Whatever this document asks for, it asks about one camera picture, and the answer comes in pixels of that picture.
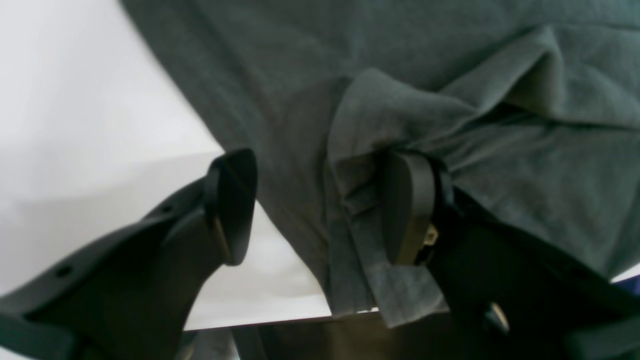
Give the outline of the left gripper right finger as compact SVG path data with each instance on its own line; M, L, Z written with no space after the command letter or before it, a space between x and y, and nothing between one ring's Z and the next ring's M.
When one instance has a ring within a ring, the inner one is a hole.
M427 269L467 359L639 358L638 296L498 220L439 160L387 152L378 190L389 261Z

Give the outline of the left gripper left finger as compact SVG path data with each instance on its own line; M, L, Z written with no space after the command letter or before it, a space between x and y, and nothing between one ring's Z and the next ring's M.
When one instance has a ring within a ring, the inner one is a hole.
M258 166L250 149L139 221L1 297L2 348L33 360L171 360L205 282L245 259Z

